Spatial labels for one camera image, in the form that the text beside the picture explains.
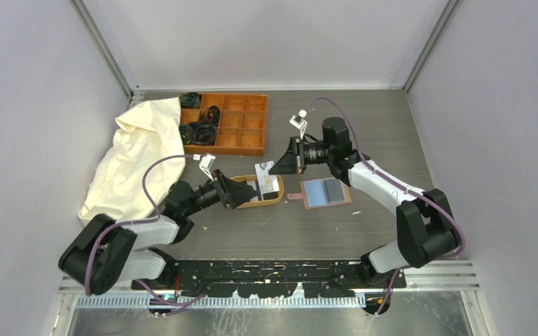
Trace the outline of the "yellow oval tray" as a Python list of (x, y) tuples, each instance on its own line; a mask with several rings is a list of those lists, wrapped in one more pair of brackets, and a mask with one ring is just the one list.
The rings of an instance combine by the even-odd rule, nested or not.
[[(242, 182), (257, 180), (256, 175), (234, 176), (232, 177), (232, 179), (236, 181), (242, 181)], [(280, 200), (283, 198), (283, 195), (284, 195), (284, 185), (283, 185), (283, 180), (281, 176), (277, 176), (277, 180), (279, 182), (280, 190), (278, 192), (262, 194), (263, 200), (258, 202), (257, 205), (254, 207), (259, 207), (259, 206), (265, 207), (265, 206), (274, 205), (280, 202)]]

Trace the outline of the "tan leather card holder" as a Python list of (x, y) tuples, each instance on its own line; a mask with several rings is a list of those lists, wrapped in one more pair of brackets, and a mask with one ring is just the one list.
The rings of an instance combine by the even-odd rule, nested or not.
[(346, 194), (346, 200), (344, 202), (329, 204), (327, 202), (326, 193), (324, 189), (324, 181), (327, 179), (334, 179), (334, 177), (301, 181), (300, 182), (301, 191), (288, 193), (287, 199), (289, 201), (301, 200), (304, 204), (305, 209), (307, 210), (324, 208), (324, 207), (333, 207), (333, 206), (338, 206), (342, 204), (349, 204), (352, 202), (349, 187), (345, 185), (343, 182), (341, 182), (343, 185), (345, 185), (344, 189), (345, 189), (345, 194)]

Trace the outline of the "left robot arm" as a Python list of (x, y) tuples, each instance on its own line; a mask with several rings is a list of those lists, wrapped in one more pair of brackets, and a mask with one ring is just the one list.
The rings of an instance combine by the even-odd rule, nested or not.
[(96, 215), (61, 255), (58, 267), (90, 295), (104, 294), (123, 281), (134, 288), (169, 288), (177, 282), (176, 260), (159, 247), (185, 240), (194, 226), (191, 215), (214, 204), (235, 209), (256, 196), (253, 186), (218, 169), (196, 189), (178, 181), (159, 216), (117, 221), (105, 213)]

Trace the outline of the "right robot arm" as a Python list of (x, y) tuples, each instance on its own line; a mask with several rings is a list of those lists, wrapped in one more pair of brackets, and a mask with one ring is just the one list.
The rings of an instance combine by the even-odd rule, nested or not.
[(289, 147), (270, 169), (271, 174), (302, 174), (308, 165), (326, 164), (335, 179), (366, 193), (396, 218), (396, 239), (361, 257), (361, 278), (367, 286), (380, 286), (388, 272), (420, 268), (459, 253), (463, 234), (441, 190), (414, 188), (381, 169), (354, 148), (343, 118), (325, 119), (321, 139), (306, 134), (303, 116), (294, 115), (289, 122), (299, 134), (290, 138)]

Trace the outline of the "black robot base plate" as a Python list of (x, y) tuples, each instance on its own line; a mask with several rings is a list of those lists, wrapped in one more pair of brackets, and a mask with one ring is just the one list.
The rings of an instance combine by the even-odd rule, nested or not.
[(289, 298), (298, 287), (305, 298), (345, 298), (356, 290), (403, 288), (400, 271), (378, 274), (367, 260), (162, 260), (128, 261), (121, 280), (138, 289), (176, 291), (185, 297)]

